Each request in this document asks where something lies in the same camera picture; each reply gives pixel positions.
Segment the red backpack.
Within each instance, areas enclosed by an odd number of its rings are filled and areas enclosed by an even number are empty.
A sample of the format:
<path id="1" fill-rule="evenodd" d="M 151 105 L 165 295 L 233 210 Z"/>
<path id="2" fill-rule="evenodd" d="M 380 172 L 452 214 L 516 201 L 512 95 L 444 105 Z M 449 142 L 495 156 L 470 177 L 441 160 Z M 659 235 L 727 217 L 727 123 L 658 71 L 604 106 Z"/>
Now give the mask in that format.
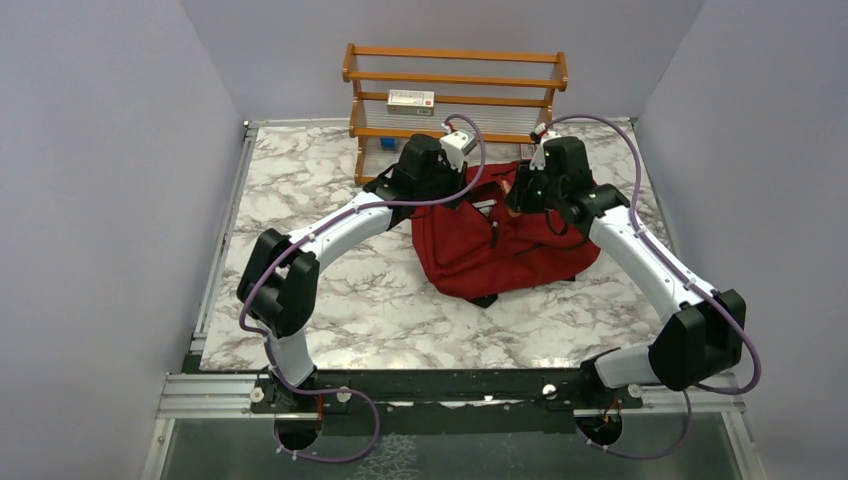
<path id="1" fill-rule="evenodd" d="M 411 218 L 414 250 L 440 293 L 486 308 L 501 293 L 573 281 L 597 261 L 600 248 L 561 219 L 509 211 L 517 167 L 489 164 L 458 207 L 420 207 Z"/>

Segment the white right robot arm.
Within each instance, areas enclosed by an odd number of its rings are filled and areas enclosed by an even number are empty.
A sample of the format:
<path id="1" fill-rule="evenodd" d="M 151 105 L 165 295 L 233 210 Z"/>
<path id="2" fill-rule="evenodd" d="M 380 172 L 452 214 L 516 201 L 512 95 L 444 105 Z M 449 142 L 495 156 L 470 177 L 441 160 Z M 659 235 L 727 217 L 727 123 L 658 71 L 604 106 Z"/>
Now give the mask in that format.
<path id="1" fill-rule="evenodd" d="M 521 214 L 556 213 L 623 269 L 664 326 L 649 344 L 615 349 L 585 360 L 579 398 L 600 407 L 617 388 L 661 384 L 681 391 L 739 363 L 746 304 L 734 290 L 720 292 L 692 273 L 637 219 L 625 195 L 597 184 L 584 143 L 548 133 L 534 138 L 531 160 L 519 163 L 506 196 Z"/>

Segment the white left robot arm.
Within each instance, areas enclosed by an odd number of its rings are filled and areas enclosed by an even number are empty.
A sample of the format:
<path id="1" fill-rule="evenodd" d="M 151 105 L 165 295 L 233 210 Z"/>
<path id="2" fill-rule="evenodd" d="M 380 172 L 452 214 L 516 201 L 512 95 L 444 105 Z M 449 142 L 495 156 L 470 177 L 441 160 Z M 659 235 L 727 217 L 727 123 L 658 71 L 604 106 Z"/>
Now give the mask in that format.
<path id="1" fill-rule="evenodd" d="M 265 339 L 270 370 L 279 378 L 275 393 L 285 407 L 298 411 L 313 401 L 309 378 L 316 367 L 305 326 L 323 271 L 420 207 L 458 205 L 469 190 L 467 157 L 478 145 L 462 130 L 440 138 L 415 134 L 394 164 L 336 212 L 288 234 L 268 229 L 257 238 L 237 288 L 243 303 L 239 324 L 256 320 L 251 330 Z"/>

